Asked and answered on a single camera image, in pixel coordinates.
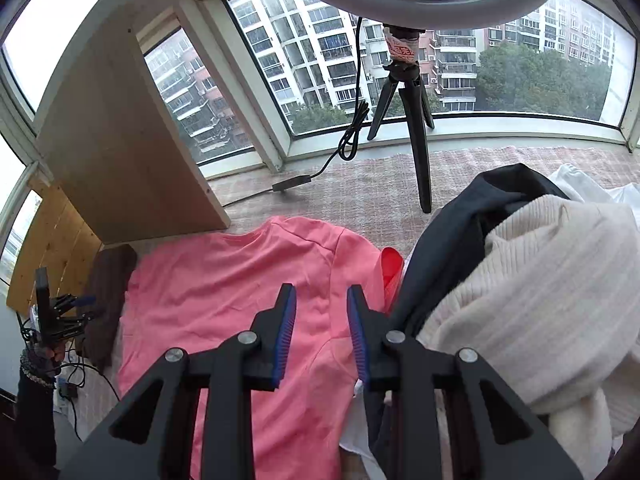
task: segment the beige sweater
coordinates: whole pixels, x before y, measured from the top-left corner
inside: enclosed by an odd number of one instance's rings
[[[535,413],[550,414],[551,433],[591,480],[612,432],[640,415],[639,329],[631,210],[543,196],[487,236],[485,259],[418,339],[452,354],[475,348]]]

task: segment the person's arm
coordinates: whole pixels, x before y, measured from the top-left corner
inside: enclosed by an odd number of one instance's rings
[[[29,346],[20,357],[15,434],[31,459],[44,467],[56,465],[53,390],[63,357],[64,345],[56,351]]]

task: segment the green foliage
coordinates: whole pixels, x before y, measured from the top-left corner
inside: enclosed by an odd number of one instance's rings
[[[429,108],[431,109],[432,114],[435,112],[445,111],[435,92],[427,90],[427,98],[429,100]],[[398,92],[396,92],[396,94],[391,98],[385,117],[404,117],[404,106],[402,105],[402,99]]]
[[[559,114],[599,120],[611,69],[504,42],[480,54],[476,110]]]
[[[351,116],[335,107],[322,108],[320,105],[301,106],[289,117],[294,133],[304,134],[320,128],[351,123]]]

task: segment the pink t-shirt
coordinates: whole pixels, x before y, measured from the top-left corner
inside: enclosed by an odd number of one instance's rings
[[[340,476],[338,441],[357,379],[346,291],[361,284],[369,307],[386,311],[402,257],[343,227],[274,217],[245,235],[206,234],[170,242],[131,275],[121,318],[126,392],[168,348],[216,348],[247,330],[274,305],[280,285],[296,287],[297,312],[284,379],[275,392],[252,393],[258,480],[330,480]],[[191,457],[200,471],[203,392]]]

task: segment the pile of clothes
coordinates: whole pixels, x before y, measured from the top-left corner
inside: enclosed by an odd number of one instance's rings
[[[339,478],[340,443],[384,478],[385,396],[353,395],[345,307],[359,283],[371,308],[425,347],[477,350],[592,480],[613,438],[640,416],[639,212],[635,185],[606,191],[569,166],[545,178],[516,164],[479,174],[434,215],[406,264],[392,248],[307,218],[169,243],[129,282],[121,390],[167,348],[197,352],[245,330],[292,283],[285,378],[275,393],[252,396],[256,477]],[[205,403],[203,394],[194,478]]]

